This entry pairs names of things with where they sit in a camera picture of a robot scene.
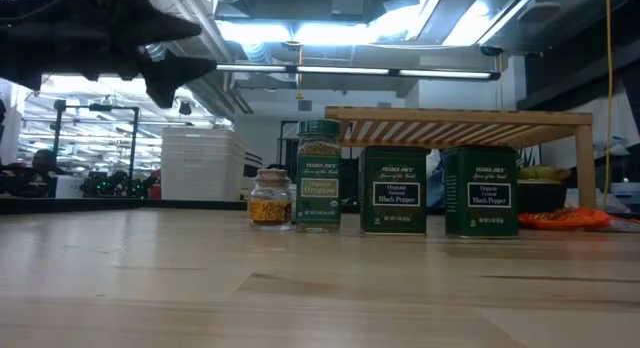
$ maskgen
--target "table surface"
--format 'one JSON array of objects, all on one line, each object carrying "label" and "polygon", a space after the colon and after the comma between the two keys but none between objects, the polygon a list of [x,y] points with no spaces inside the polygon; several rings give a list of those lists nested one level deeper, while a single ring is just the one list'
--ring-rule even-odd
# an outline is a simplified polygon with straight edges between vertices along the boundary
[{"label": "table surface", "polygon": [[245,212],[0,217],[1,347],[637,347],[640,235],[254,232]]}]

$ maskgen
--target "wooden table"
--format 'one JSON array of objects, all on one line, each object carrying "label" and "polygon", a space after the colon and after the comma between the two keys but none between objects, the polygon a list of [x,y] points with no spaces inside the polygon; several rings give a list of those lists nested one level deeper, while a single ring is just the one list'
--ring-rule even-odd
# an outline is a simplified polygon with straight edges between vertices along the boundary
[{"label": "wooden table", "polygon": [[0,347],[637,347],[640,235],[263,233],[245,212],[0,217]]},{"label": "wooden table", "polygon": [[575,136],[580,205],[596,208],[591,113],[327,107],[325,117],[341,123],[344,147],[525,148]]}]

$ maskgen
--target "wooden shelf rack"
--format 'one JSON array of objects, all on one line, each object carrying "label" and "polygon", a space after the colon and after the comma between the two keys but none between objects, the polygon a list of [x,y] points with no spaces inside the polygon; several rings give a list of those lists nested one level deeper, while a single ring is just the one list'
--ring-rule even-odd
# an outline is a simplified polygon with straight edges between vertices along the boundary
[{"label": "wooden shelf rack", "polygon": [[580,204],[596,206],[590,113],[327,107],[325,117],[340,122],[343,147],[524,148],[575,136]]}]

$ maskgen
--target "trader joe's oregano jar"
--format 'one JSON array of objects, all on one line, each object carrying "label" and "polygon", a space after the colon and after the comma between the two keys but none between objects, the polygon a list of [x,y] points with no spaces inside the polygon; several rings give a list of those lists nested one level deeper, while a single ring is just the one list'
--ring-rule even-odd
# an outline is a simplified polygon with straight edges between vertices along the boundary
[{"label": "trader joe's oregano jar", "polygon": [[340,230],[340,124],[330,120],[298,125],[296,220],[299,232]]},{"label": "trader joe's oregano jar", "polygon": [[259,169],[249,199],[251,227],[258,230],[283,231],[291,228],[291,192],[287,172]]}]

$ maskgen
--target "green lid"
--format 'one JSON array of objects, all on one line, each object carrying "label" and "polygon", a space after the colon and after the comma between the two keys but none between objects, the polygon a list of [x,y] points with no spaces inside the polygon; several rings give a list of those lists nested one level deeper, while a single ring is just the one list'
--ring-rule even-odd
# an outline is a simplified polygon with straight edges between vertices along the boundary
[{"label": "green lid", "polygon": [[298,123],[298,134],[340,135],[340,123],[326,119],[302,121]]}]

